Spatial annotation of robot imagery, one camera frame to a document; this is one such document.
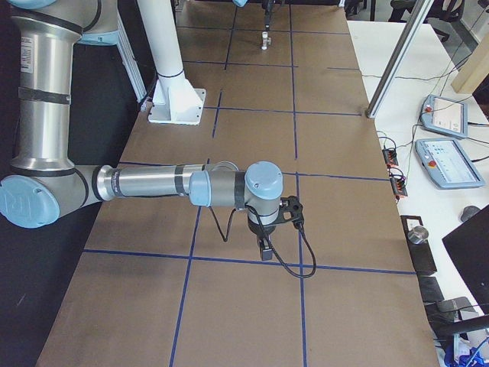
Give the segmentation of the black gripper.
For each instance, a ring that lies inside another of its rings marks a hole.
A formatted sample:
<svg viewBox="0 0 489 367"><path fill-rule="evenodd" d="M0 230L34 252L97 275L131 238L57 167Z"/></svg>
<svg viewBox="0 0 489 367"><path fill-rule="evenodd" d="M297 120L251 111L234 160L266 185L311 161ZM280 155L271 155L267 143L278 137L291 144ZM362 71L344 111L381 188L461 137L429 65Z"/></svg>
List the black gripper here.
<svg viewBox="0 0 489 367"><path fill-rule="evenodd" d="M269 245L268 236L276 229L276 226L266 226L248 220L248 228L257 236L257 245L260 250L262 261L272 259L272 249Z"/></svg>

